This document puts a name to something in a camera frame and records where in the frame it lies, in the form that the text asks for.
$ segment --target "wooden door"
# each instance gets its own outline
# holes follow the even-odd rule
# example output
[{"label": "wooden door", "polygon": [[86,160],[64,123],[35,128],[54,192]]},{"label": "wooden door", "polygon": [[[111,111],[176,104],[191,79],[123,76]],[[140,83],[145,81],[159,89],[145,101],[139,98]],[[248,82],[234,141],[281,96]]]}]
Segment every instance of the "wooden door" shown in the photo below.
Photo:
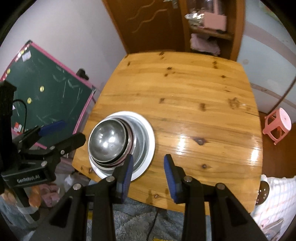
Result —
[{"label": "wooden door", "polygon": [[184,51],[184,16],[175,1],[103,0],[128,53]]}]

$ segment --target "pink plastic stool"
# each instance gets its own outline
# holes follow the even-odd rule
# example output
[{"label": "pink plastic stool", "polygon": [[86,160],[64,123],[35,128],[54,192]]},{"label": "pink plastic stool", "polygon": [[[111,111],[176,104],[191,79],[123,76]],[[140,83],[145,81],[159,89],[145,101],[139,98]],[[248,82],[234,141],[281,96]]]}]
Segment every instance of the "pink plastic stool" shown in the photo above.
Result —
[{"label": "pink plastic stool", "polygon": [[[268,124],[268,119],[272,118],[273,121]],[[274,144],[276,145],[281,139],[283,139],[288,132],[291,130],[292,123],[289,115],[283,108],[279,108],[271,112],[268,116],[265,117],[265,128],[263,129],[263,134],[268,134],[269,137],[274,140]],[[271,131],[274,129],[278,129],[280,131],[280,137],[276,139],[272,134]]]}]

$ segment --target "stacked bowls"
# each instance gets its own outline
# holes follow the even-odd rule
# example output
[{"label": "stacked bowls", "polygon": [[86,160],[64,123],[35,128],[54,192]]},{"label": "stacked bowls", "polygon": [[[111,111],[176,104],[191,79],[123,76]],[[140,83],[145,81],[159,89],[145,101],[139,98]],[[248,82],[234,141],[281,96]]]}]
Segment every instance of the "stacked bowls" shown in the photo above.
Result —
[{"label": "stacked bowls", "polygon": [[107,173],[133,155],[134,169],[145,156],[145,134],[135,120],[126,116],[107,117],[98,123],[89,137],[90,161]]}]

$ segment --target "green chalkboard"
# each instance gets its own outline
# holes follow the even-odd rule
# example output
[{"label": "green chalkboard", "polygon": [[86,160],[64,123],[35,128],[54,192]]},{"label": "green chalkboard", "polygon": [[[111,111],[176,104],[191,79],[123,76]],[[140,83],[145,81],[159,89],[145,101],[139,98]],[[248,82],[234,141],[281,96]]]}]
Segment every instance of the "green chalkboard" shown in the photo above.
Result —
[{"label": "green chalkboard", "polygon": [[[5,79],[17,87],[14,99],[27,104],[26,129],[63,120],[66,127],[38,141],[45,147],[68,138],[77,130],[78,122],[95,89],[75,76],[43,49],[28,42],[6,70]],[[12,128],[23,132],[25,107],[14,103]]]}]

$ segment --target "blue gripper pad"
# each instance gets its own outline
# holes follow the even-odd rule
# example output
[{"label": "blue gripper pad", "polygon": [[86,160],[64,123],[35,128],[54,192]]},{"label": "blue gripper pad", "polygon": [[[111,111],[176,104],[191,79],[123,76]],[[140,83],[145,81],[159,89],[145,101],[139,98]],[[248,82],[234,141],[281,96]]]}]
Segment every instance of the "blue gripper pad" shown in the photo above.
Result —
[{"label": "blue gripper pad", "polygon": [[129,186],[131,184],[131,176],[133,174],[133,155],[128,154],[124,160],[120,176],[117,180],[116,192],[120,194],[122,202],[128,196]]},{"label": "blue gripper pad", "polygon": [[175,203],[180,203],[178,194],[182,193],[182,181],[170,154],[166,154],[164,157],[164,169],[170,196]]},{"label": "blue gripper pad", "polygon": [[55,131],[62,130],[65,126],[66,126],[66,122],[64,122],[63,120],[57,121],[52,124],[41,127],[38,135],[41,137],[47,136]]}]

